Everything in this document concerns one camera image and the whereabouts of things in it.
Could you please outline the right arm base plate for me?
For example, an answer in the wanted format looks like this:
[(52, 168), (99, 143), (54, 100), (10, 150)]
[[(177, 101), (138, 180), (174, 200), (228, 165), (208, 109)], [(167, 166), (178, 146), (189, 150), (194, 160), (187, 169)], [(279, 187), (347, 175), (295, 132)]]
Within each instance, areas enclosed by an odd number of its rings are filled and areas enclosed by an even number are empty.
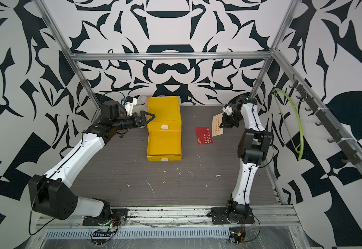
[(251, 225), (255, 223), (252, 209), (248, 206), (242, 207), (242, 213), (237, 211), (228, 211), (226, 207), (212, 207), (206, 215), (212, 219), (214, 225)]

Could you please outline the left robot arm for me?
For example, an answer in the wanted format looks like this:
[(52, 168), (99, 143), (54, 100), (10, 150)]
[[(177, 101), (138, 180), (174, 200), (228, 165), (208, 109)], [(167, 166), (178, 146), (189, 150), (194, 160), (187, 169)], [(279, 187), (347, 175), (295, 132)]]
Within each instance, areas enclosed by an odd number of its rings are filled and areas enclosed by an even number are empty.
[(156, 117), (144, 110), (140, 113), (131, 111), (132, 108), (117, 101), (104, 102), (100, 117), (83, 132), (81, 141), (70, 153), (45, 174), (35, 175), (29, 180), (31, 210), (61, 221), (71, 216), (86, 216), (104, 222), (110, 220), (109, 202), (78, 197), (71, 187), (87, 163), (115, 135), (146, 126)]

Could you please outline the beige postcard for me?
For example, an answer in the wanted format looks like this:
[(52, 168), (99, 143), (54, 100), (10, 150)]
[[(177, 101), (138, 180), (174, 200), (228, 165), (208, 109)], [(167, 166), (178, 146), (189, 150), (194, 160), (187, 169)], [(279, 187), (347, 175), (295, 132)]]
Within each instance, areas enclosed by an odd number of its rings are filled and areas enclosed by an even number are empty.
[(220, 127), (222, 123), (223, 114), (215, 115), (212, 119), (212, 137), (223, 135), (223, 128)]

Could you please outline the yellow drawer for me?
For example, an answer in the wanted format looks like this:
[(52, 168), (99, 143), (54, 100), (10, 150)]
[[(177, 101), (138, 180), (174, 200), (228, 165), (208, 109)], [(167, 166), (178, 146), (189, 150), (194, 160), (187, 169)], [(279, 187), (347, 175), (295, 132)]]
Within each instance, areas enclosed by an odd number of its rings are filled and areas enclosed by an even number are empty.
[(182, 131), (149, 131), (147, 159), (149, 161), (180, 161), (182, 159)]

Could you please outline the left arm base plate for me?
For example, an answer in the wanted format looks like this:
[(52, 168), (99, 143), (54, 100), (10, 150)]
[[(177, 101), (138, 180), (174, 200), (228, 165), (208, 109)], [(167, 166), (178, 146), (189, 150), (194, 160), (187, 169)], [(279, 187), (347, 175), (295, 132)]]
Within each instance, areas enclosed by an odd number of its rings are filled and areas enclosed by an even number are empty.
[(129, 209), (110, 209), (105, 210), (98, 217), (85, 216), (82, 225), (86, 227), (91, 226), (109, 226), (120, 225), (127, 221)]

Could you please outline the red postcard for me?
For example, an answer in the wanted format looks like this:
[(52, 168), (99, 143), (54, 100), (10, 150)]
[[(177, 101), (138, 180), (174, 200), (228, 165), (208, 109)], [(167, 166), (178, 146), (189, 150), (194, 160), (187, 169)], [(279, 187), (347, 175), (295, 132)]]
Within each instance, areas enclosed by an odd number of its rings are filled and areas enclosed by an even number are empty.
[(199, 145), (213, 144), (209, 127), (196, 127), (196, 138)]

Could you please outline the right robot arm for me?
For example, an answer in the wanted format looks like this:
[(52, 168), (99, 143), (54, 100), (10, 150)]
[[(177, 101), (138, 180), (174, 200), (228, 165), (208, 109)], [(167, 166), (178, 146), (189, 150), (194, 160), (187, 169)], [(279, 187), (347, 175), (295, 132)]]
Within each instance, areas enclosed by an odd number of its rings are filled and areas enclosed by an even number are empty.
[(259, 119), (256, 99), (240, 95), (234, 103), (230, 102), (222, 108), (219, 128), (239, 127), (240, 121), (244, 122), (245, 129), (237, 149), (240, 161), (238, 179), (226, 208), (226, 216), (230, 220), (253, 219), (250, 192), (272, 139), (271, 133), (265, 130)]

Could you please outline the yellow plastic drawer cabinet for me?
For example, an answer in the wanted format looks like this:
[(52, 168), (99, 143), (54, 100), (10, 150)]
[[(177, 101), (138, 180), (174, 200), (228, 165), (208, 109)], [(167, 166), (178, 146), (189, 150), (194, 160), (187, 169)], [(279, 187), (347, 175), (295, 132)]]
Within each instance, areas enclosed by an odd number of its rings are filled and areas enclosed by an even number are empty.
[(179, 96), (149, 98), (148, 112), (156, 116), (147, 124), (149, 131), (182, 129)]

